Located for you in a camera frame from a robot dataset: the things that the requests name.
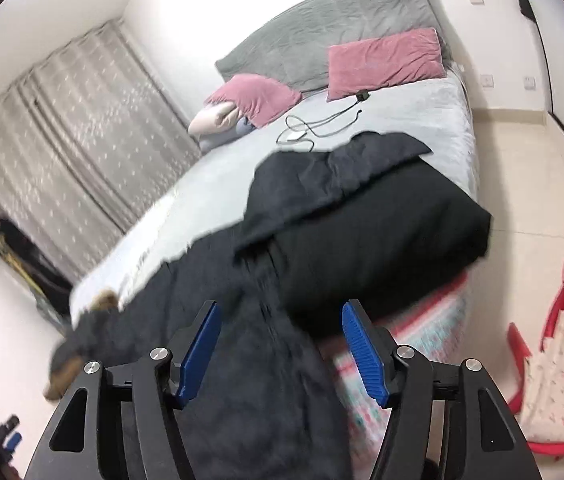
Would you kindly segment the pink pillow near headboard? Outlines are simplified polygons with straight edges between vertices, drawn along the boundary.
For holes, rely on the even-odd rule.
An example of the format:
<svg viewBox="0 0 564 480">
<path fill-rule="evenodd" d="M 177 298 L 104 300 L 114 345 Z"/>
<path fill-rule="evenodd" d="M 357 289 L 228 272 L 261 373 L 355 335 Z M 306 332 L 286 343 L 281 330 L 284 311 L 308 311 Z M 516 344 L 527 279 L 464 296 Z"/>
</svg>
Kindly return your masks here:
<svg viewBox="0 0 564 480">
<path fill-rule="evenodd" d="M 330 47 L 327 99 L 444 76 L 437 30 L 413 29 Z"/>
</svg>

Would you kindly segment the black quilted puffer jacket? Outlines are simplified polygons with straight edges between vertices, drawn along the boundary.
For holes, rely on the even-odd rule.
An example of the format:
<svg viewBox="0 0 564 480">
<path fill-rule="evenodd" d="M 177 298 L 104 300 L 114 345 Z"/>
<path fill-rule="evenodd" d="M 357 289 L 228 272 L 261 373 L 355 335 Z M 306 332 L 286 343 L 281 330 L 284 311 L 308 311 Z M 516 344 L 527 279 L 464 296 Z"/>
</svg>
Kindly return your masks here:
<svg viewBox="0 0 564 480">
<path fill-rule="evenodd" d="M 201 390 L 178 417 L 200 479 L 348 479 L 347 414 L 315 345 L 275 302 L 271 263 L 229 257 L 236 235 L 197 240 L 164 263 L 123 309 L 99 301 L 55 350 L 133 362 L 188 326 L 207 300 L 222 326 Z"/>
</svg>

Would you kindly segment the black folded coat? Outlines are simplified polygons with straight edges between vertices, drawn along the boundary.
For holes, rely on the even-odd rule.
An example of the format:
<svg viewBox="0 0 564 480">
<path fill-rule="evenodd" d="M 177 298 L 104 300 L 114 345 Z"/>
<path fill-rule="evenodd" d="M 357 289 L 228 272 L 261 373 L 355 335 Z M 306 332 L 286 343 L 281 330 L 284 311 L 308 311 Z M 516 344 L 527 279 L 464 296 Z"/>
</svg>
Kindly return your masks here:
<svg viewBox="0 0 564 480">
<path fill-rule="evenodd" d="M 328 152 L 276 152 L 256 170 L 235 256 L 271 263 L 275 302 L 315 341 L 349 299 L 387 318 L 487 254 L 491 216 L 403 132 Z"/>
</svg>

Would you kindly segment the grey bed sheet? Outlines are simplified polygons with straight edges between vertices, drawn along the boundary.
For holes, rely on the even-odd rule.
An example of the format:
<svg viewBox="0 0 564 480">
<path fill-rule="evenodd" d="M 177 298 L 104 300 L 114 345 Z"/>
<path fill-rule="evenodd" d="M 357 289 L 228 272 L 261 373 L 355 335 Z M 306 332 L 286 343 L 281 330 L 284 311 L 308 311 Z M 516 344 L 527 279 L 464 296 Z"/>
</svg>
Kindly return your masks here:
<svg viewBox="0 0 564 480">
<path fill-rule="evenodd" d="M 275 122 L 210 151 L 73 289 L 72 321 L 102 292 L 114 292 L 124 308 L 195 240 L 234 234 L 229 257 L 246 257 L 409 162 L 426 162 L 477 196 L 472 112 L 456 70 L 376 90 L 362 103 L 329 101 L 318 92 Z"/>
</svg>

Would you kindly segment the grey dotted curtain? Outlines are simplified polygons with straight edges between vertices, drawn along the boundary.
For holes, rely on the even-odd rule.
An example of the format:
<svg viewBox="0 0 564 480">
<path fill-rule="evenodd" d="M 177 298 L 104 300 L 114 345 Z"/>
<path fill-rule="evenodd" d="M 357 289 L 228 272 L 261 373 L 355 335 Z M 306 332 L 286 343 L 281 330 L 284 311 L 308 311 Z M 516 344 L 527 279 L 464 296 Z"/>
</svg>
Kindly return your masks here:
<svg viewBox="0 0 564 480">
<path fill-rule="evenodd" d="M 0 214 L 71 282 L 200 158 L 120 20 L 69 41 L 0 94 Z"/>
</svg>

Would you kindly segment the grey quilted headboard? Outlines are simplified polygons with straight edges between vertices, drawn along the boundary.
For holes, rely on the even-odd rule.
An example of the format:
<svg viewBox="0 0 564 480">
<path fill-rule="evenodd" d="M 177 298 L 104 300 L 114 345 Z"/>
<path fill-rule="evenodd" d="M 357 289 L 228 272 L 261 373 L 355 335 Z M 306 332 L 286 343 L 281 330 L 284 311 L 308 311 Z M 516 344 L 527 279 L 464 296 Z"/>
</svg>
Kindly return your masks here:
<svg viewBox="0 0 564 480">
<path fill-rule="evenodd" d="M 442 61 L 452 61 L 446 35 L 430 0 L 305 0 L 276 15 L 224 58 L 216 69 L 225 81 L 256 74 L 300 92 L 329 82 L 329 47 L 434 27 Z"/>
</svg>

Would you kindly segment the beige folded blanket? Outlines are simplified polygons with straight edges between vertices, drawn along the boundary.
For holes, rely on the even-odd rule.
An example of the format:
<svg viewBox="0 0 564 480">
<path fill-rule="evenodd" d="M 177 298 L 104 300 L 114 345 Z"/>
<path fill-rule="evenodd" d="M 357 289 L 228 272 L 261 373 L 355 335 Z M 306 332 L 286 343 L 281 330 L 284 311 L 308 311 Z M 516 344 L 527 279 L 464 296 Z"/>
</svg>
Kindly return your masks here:
<svg viewBox="0 0 564 480">
<path fill-rule="evenodd" d="M 190 122 L 191 136 L 208 136 L 223 133 L 233 128 L 242 113 L 233 102 L 220 102 L 204 106 Z"/>
</svg>

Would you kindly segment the brown folded fleece garment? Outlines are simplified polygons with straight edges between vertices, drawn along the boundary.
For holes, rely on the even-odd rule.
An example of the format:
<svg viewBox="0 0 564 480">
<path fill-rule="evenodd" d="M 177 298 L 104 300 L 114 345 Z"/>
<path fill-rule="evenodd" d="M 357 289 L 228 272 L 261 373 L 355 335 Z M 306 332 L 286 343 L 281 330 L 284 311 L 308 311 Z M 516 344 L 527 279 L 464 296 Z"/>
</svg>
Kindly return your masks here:
<svg viewBox="0 0 564 480">
<path fill-rule="evenodd" d="M 43 396 L 50 402 L 58 402 L 84 369 L 81 356 L 73 356 L 52 372 Z"/>
</svg>

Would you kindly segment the pink pillow on stack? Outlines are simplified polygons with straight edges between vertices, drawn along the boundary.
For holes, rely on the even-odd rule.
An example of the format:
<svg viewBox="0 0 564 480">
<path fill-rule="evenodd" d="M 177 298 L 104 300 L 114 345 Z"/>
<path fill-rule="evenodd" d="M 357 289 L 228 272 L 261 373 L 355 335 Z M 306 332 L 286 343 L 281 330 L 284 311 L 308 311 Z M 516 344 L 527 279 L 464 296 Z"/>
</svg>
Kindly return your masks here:
<svg viewBox="0 0 564 480">
<path fill-rule="evenodd" d="M 262 128 L 291 110 L 303 95 L 276 79 L 257 74 L 236 74 L 205 103 L 232 102 L 256 127 Z"/>
</svg>

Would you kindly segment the hanging dark clothes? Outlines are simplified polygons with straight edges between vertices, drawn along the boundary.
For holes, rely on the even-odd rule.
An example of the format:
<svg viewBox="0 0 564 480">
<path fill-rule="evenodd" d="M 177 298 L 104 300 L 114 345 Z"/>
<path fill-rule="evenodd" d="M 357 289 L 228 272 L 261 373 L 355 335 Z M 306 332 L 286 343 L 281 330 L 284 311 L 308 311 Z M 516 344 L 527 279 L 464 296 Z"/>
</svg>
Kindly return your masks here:
<svg viewBox="0 0 564 480">
<path fill-rule="evenodd" d="M 39 314 L 58 333 L 66 335 L 72 326 L 69 313 L 72 283 L 10 219 L 1 216 L 0 259 L 32 293 Z"/>
</svg>

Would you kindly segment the blue grey folded blanket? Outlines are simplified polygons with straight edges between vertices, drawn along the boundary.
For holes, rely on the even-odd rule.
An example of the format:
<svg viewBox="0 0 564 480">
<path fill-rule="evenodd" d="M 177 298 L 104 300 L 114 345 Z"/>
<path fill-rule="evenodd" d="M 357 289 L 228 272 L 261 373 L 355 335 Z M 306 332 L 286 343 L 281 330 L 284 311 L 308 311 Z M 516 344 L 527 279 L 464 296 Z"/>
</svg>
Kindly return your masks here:
<svg viewBox="0 0 564 480">
<path fill-rule="evenodd" d="M 201 151 L 206 154 L 215 148 L 220 148 L 220 146 L 242 139 L 243 136 L 247 136 L 248 133 L 254 130 L 256 130 L 256 127 L 246 117 L 242 117 L 239 118 L 233 127 L 227 130 L 219 133 L 207 133 L 204 134 L 204 136 L 200 136 L 198 145 Z"/>
</svg>

